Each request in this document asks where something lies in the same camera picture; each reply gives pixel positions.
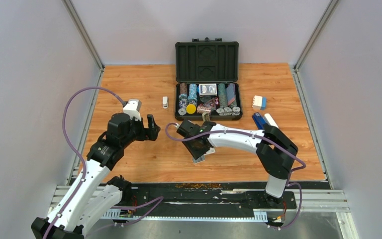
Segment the small white stapler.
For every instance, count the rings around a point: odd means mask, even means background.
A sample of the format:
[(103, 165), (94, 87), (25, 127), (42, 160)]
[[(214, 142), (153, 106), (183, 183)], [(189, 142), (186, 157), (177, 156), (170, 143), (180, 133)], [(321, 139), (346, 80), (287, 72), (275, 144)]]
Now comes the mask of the small white stapler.
[(162, 97), (162, 107), (167, 109), (169, 107), (169, 98), (167, 96)]

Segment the grey staple strip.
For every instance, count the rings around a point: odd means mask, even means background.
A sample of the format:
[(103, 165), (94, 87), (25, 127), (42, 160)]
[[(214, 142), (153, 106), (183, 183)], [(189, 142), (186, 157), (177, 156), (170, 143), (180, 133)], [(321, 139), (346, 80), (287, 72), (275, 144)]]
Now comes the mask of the grey staple strip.
[(202, 155), (201, 157), (193, 158), (192, 161), (193, 161), (194, 164), (201, 163), (201, 162), (205, 161), (205, 156)]

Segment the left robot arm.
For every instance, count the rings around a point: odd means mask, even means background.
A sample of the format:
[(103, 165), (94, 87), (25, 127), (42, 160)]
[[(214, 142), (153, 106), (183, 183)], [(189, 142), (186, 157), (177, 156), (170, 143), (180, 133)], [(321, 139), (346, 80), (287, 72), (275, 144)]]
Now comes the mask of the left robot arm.
[(124, 156), (134, 141), (155, 141), (160, 127), (153, 115), (147, 115), (148, 127), (141, 119), (126, 113), (114, 114), (107, 131), (92, 145), (78, 178), (57, 207), (46, 218), (36, 218), (31, 225), (37, 239), (83, 239), (94, 224), (113, 206), (132, 201), (132, 184), (122, 176), (109, 180), (96, 197), (101, 181)]

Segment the grey green white stapler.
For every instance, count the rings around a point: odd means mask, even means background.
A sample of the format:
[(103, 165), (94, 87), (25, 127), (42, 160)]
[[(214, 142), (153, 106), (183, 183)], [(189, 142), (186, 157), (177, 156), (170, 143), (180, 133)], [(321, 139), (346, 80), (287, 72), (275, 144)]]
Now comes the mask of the grey green white stapler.
[(208, 112), (204, 112), (201, 116), (203, 122), (210, 122), (210, 114)]

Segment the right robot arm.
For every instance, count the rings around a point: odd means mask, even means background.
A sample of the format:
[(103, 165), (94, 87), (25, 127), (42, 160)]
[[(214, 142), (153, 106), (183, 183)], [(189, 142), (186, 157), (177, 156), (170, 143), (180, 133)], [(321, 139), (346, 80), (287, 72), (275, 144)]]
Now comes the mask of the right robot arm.
[(177, 133), (182, 136), (181, 142), (193, 159), (218, 147), (256, 155), (268, 174), (264, 194), (266, 205), (276, 208), (283, 203), (283, 192), (296, 161), (298, 147), (279, 128), (265, 124), (260, 130), (244, 130), (212, 121), (198, 125), (189, 120), (175, 126)]

